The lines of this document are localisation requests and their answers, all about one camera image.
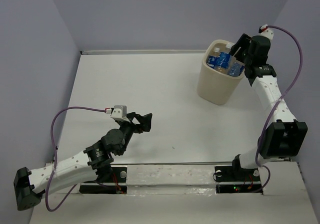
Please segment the blue label bottle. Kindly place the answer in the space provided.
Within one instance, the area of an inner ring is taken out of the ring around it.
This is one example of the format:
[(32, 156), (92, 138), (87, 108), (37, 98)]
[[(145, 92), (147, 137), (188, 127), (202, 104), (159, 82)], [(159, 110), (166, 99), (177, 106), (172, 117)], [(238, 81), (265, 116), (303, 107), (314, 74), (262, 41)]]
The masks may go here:
[(231, 66), (230, 69), (228, 70), (227, 74), (231, 77), (238, 77), (242, 74), (244, 71), (245, 66), (239, 62), (234, 62)]
[(228, 42), (225, 45), (225, 48), (222, 50), (222, 52), (219, 55), (219, 58), (216, 62), (216, 65), (214, 69), (222, 74), (227, 74), (228, 68), (229, 68), (229, 63), (231, 61), (231, 55), (230, 51), (232, 48), (233, 44)]
[(206, 59), (206, 64), (211, 67), (214, 68), (217, 61), (219, 60), (219, 56), (220, 55), (220, 49), (218, 47), (215, 47), (212, 51), (212, 54), (209, 55)]

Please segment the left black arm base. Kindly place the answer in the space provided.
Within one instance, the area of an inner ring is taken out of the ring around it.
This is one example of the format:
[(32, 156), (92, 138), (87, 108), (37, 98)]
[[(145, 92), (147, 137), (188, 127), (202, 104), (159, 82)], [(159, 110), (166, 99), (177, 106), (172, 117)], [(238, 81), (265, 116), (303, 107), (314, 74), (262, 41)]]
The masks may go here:
[(112, 172), (103, 180), (80, 184), (81, 194), (122, 195), (127, 193), (127, 165), (112, 165)]

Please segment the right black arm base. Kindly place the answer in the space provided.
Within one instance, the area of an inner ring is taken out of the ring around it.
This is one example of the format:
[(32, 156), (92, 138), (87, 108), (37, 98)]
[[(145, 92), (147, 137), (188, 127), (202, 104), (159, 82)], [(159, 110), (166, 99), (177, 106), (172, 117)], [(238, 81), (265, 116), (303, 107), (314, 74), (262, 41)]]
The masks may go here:
[(232, 166), (215, 166), (212, 178), (217, 194), (262, 193), (258, 169), (235, 171)]

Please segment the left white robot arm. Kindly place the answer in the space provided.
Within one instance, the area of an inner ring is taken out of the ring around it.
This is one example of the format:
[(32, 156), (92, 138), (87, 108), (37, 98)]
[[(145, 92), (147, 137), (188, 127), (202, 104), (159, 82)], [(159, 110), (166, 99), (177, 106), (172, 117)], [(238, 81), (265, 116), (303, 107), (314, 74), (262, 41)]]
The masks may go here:
[(151, 113), (128, 113), (126, 106), (122, 105), (102, 109), (101, 112), (109, 115), (119, 128), (109, 130), (93, 145), (70, 158), (62, 161), (54, 158), (52, 164), (39, 169), (23, 167), (17, 170), (13, 187), (18, 211), (31, 209), (42, 200), (47, 201), (50, 194), (67, 187), (108, 180), (113, 174), (111, 163), (114, 156), (124, 154), (133, 134), (151, 130)]

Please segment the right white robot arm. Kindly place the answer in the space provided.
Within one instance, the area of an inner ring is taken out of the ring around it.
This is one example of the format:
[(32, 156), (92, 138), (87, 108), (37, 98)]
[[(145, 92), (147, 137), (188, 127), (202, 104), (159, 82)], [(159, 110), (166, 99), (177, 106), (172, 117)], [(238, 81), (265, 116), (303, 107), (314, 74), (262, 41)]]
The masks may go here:
[(306, 122), (290, 111), (278, 87), (276, 71), (267, 63), (271, 39), (271, 34), (250, 37), (244, 33), (230, 50), (231, 56), (244, 64), (244, 75), (267, 115), (257, 147), (235, 156), (232, 162), (230, 174), (235, 180), (246, 177), (248, 169), (297, 156), (308, 131)]

